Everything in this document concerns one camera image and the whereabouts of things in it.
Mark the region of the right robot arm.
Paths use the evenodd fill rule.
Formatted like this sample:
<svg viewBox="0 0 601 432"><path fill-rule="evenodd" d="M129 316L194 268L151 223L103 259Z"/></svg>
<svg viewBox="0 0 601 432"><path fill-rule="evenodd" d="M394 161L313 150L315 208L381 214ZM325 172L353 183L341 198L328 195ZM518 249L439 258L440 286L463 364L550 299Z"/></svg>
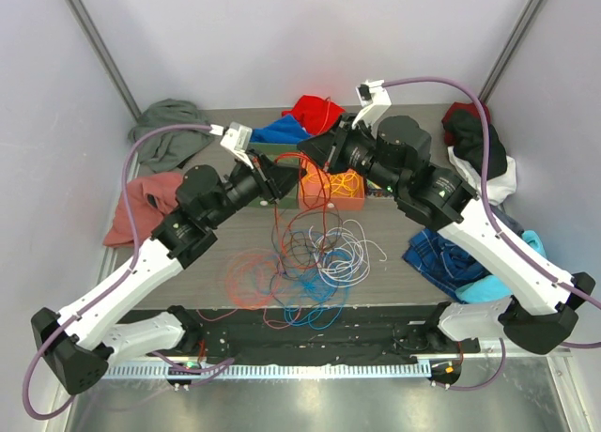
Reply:
<svg viewBox="0 0 601 432"><path fill-rule="evenodd" d="M386 190L407 218L458 245L509 288L499 301L443 305L424 328L429 348L443 352L466 339L503 338L545 355L564 344L584 302L577 293L590 294L594 279L534 251L468 182L432 163L430 147L430 134L408 116L387 117L371 129L352 114L297 145L324 172L352 170Z"/></svg>

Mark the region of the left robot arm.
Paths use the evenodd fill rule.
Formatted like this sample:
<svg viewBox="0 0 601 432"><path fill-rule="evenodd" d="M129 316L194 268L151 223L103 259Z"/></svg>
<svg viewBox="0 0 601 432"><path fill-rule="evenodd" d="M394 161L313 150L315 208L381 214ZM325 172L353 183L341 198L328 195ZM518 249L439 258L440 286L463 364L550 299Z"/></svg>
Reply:
<svg viewBox="0 0 601 432"><path fill-rule="evenodd" d="M177 207L164 217L131 258L79 300L32 319L38 350L70 395L85 392L112 367L159 350L193 354L199 322L181 306L130 324L122 318L155 288L187 269L217 240L219 225L257 198L283 199L297 185L298 165L273 162L253 151L228 178L196 165L177 187Z"/></svg>

